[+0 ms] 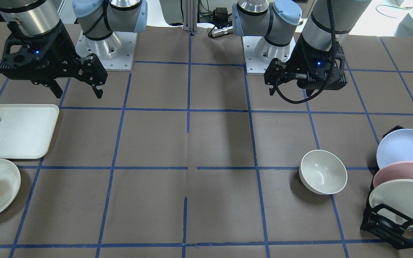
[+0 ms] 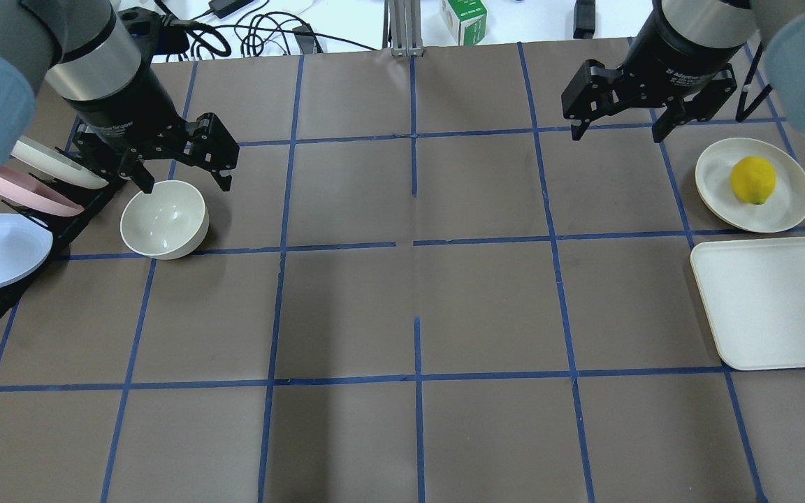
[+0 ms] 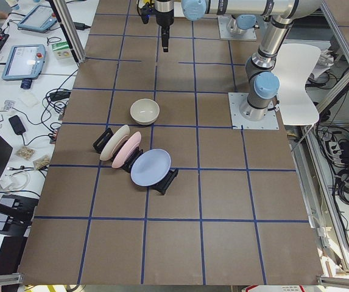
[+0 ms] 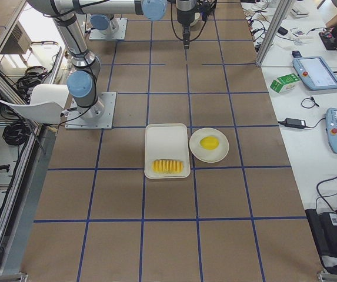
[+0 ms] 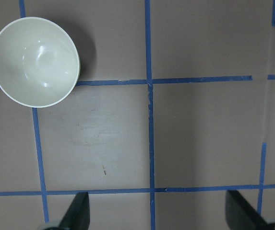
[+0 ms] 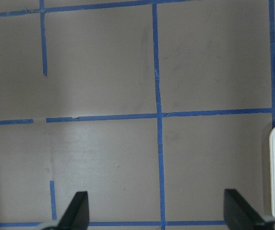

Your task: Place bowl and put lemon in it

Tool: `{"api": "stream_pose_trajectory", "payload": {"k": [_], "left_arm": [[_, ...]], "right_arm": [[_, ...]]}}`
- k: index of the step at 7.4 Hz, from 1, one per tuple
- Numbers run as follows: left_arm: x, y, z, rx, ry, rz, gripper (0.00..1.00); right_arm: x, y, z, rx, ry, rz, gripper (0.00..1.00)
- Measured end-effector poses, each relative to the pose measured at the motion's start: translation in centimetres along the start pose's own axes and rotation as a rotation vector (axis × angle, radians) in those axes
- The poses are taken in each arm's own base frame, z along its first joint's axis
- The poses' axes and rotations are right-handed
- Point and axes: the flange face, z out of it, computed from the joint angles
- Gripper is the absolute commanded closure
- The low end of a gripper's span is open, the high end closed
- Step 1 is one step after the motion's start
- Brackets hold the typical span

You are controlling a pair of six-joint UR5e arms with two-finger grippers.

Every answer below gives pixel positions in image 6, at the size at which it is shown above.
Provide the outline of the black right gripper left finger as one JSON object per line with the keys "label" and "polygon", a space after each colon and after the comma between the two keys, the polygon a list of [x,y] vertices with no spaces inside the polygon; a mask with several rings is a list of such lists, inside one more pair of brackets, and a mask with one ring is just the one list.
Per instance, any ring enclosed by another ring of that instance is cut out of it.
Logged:
{"label": "black right gripper left finger", "polygon": [[76,192],[58,223],[59,230],[86,230],[89,226],[88,192]]}

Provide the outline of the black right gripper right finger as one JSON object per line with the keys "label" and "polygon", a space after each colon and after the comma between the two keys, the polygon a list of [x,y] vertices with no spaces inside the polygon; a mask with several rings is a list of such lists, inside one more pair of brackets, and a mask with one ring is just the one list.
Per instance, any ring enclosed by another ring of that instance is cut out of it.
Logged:
{"label": "black right gripper right finger", "polygon": [[265,230],[265,220],[236,189],[224,190],[224,222],[229,230]]}

